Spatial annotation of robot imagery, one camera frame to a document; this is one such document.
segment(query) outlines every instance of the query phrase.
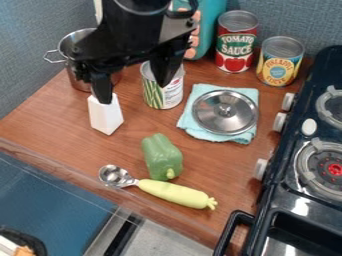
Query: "pineapple label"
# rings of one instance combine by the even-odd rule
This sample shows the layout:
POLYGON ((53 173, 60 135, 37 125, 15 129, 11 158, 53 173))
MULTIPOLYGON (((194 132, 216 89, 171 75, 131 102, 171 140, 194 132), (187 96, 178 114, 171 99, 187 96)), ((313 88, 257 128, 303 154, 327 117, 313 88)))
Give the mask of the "pineapple label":
POLYGON ((262 75, 267 84, 283 86, 293 78, 294 69, 294 63, 291 60, 271 58, 265 61, 262 75))

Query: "green bell pepper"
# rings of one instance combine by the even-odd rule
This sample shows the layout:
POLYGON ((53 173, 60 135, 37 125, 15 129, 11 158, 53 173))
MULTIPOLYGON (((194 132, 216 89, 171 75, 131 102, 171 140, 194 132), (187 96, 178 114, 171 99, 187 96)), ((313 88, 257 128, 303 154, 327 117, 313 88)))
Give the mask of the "green bell pepper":
POLYGON ((151 179, 166 181, 181 174, 182 152, 165 135, 157 133, 144 138, 142 150, 151 179))

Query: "red burner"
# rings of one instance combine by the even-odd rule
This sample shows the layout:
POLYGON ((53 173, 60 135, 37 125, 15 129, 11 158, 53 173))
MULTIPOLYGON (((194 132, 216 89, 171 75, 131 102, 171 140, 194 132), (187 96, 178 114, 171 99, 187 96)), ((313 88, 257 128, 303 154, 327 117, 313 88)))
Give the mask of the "red burner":
POLYGON ((329 165, 328 169, 332 175, 342 176, 342 165, 331 164, 331 165, 329 165))

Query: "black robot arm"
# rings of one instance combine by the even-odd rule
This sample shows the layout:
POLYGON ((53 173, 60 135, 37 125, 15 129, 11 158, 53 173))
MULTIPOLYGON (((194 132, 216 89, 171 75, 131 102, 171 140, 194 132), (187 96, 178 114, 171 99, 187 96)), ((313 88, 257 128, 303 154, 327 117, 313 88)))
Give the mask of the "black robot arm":
POLYGON ((102 0, 103 19, 98 28, 67 50, 77 65, 77 77, 90 79, 100 103, 110 104, 110 76, 125 66, 151 61, 160 86, 166 86, 180 67, 188 40, 196 28, 191 10, 170 11, 170 0, 102 0))

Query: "can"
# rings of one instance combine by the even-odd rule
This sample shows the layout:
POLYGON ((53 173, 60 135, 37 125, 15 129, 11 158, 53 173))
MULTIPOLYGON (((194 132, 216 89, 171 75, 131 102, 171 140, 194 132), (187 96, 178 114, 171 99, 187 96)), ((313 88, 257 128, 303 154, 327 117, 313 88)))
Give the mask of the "can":
POLYGON ((218 19, 216 65, 229 73, 246 71, 253 61, 257 17, 242 10, 229 11, 218 19))
POLYGON ((165 87, 160 87, 156 82, 149 61, 141 65, 140 73, 143 81, 144 101, 148 106, 155 109, 170 109, 181 103, 185 75, 183 64, 165 87))
POLYGON ((298 75, 304 52, 304 45, 291 37, 266 39, 261 46, 257 77, 270 86, 291 84, 298 75))

